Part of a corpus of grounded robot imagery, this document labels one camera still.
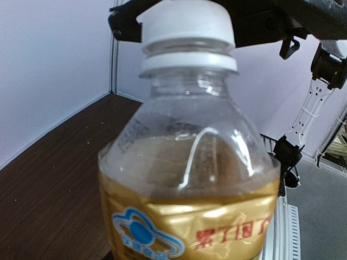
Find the amber tea bottle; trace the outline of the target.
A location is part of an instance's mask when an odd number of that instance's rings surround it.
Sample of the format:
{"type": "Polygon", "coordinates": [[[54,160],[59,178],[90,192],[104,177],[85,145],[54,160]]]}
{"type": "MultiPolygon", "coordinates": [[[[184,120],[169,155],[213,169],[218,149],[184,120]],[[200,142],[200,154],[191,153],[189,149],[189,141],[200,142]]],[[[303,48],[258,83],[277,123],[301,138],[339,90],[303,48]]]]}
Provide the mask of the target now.
{"type": "Polygon", "coordinates": [[[259,259],[280,163],[228,94],[230,47],[191,38],[149,45],[149,99],[99,153],[115,259],[259,259]]]}

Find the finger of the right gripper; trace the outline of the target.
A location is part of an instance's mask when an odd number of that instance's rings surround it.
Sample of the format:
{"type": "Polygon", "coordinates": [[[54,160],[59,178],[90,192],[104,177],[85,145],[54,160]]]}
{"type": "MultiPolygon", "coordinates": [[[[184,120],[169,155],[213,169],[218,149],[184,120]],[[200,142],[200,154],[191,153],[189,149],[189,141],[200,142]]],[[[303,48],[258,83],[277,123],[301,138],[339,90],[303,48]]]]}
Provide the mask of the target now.
{"type": "Polygon", "coordinates": [[[144,23],[138,22],[137,17],[160,2],[162,1],[136,0],[110,8],[108,23],[114,38],[124,42],[142,43],[143,40],[147,42],[149,32],[159,23],[159,15],[145,16],[144,23]]]}

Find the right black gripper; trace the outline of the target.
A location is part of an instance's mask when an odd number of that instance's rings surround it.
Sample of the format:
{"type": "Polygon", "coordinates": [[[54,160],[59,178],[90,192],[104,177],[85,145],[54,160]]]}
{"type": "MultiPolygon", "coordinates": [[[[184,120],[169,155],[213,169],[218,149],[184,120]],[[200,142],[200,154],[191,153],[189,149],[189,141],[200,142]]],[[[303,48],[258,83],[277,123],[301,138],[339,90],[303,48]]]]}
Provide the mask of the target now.
{"type": "Polygon", "coordinates": [[[282,42],[279,56],[287,59],[300,48],[296,38],[309,33],[319,40],[346,39],[346,1],[283,0],[216,1],[232,19],[237,48],[282,42]]]}

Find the white tea bottle cap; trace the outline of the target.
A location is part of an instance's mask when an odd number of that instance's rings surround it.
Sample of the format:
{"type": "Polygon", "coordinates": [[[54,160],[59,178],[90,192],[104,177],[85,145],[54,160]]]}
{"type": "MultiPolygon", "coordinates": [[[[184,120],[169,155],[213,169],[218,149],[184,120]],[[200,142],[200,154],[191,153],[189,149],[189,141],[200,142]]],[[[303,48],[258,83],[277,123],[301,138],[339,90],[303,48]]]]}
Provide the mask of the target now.
{"type": "Polygon", "coordinates": [[[162,1],[142,14],[142,44],[178,39],[220,41],[235,48],[232,20],[212,1],[162,1]]]}

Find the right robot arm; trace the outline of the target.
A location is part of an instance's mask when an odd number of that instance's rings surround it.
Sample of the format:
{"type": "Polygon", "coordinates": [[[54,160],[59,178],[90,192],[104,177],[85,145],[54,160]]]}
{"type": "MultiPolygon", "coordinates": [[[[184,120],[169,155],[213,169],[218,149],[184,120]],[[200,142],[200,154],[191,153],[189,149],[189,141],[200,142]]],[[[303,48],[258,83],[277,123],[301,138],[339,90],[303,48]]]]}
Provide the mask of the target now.
{"type": "Polygon", "coordinates": [[[114,38],[141,43],[151,96],[100,160],[115,181],[150,196],[229,196],[280,183],[309,130],[346,82],[346,4],[339,1],[127,1],[110,8],[114,38]],[[227,78],[236,48],[319,39],[306,98],[269,155],[237,108],[227,78]]]}

